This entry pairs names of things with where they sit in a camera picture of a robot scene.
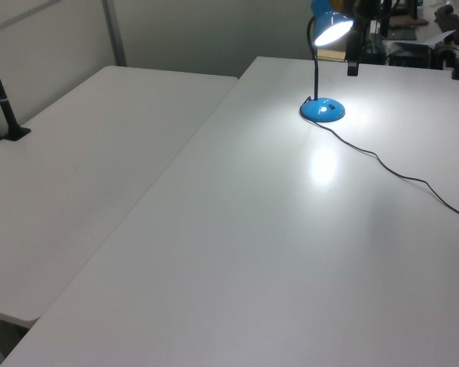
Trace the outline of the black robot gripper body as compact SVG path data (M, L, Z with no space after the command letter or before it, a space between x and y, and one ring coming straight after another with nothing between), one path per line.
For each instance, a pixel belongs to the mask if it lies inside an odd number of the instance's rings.
M381 10L381 1L346 1L346 15L353 20L347 36L349 63L383 64L383 37L377 29L371 30Z

